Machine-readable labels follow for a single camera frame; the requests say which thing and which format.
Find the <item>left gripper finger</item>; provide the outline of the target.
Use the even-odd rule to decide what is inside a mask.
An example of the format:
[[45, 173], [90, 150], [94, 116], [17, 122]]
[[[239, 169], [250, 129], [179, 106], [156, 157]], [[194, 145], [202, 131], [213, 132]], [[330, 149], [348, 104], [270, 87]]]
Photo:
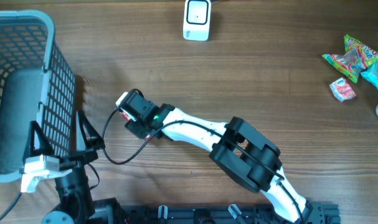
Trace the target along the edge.
[[29, 134], [26, 143], [26, 148], [23, 153], [22, 161], [25, 162], [26, 159], [45, 155], [52, 156], [54, 150], [47, 137], [43, 133], [37, 121], [31, 121], [29, 123]]
[[91, 125], [83, 111], [76, 112], [76, 150], [97, 151], [105, 148], [105, 142]]

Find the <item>red Nescafe stick sachet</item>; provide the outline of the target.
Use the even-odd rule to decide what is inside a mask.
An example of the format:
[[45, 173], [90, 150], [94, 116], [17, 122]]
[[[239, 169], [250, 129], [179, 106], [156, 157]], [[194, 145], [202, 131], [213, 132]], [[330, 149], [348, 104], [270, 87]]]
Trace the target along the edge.
[[124, 119], [126, 119], [127, 121], [131, 120], [131, 118], [129, 117], [129, 115], [127, 113], [125, 113], [124, 111], [120, 111], [120, 115], [122, 117], [124, 117]]

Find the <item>red pocket tissue pack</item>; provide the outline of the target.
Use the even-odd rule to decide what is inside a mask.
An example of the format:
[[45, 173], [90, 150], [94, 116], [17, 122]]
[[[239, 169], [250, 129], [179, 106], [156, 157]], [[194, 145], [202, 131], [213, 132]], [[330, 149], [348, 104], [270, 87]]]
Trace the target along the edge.
[[351, 100], [356, 97], [354, 90], [343, 77], [337, 79], [329, 85], [334, 97], [340, 102]]

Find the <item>Haribo gummy candy bag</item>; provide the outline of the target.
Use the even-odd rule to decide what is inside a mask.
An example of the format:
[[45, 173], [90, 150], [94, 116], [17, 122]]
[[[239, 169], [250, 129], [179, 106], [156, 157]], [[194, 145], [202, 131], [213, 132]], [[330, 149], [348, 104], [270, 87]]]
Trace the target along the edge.
[[323, 54], [322, 57], [352, 82], [357, 83], [361, 72], [378, 62], [378, 52], [360, 40], [344, 36], [345, 54]]

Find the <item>mint green tissue pack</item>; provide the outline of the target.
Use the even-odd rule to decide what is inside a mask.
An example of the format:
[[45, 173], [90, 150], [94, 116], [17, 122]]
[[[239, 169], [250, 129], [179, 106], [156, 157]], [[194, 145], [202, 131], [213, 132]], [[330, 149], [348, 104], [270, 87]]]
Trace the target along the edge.
[[361, 72], [361, 76], [378, 89], [378, 61], [373, 63], [365, 71]]

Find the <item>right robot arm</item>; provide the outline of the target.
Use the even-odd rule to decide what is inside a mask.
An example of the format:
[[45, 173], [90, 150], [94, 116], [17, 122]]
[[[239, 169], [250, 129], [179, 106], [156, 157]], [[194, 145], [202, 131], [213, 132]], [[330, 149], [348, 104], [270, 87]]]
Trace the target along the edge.
[[233, 117], [226, 123], [196, 118], [173, 105], [157, 106], [139, 90], [123, 93], [116, 108], [137, 137], [146, 141], [167, 138], [205, 149], [233, 181], [264, 194], [280, 218], [290, 223], [309, 219], [313, 208], [286, 178], [279, 148], [245, 120]]

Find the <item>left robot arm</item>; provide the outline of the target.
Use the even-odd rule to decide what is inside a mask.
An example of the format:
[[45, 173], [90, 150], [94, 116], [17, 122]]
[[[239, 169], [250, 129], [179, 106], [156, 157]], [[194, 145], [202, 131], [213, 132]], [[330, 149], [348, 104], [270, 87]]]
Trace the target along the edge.
[[77, 147], [69, 156], [57, 156], [36, 121], [31, 121], [23, 155], [21, 192], [33, 193], [38, 183], [55, 180], [60, 203], [42, 223], [128, 223], [127, 213], [115, 198], [92, 199], [85, 166], [98, 159], [97, 151], [105, 148], [103, 138], [82, 111], [76, 114]]

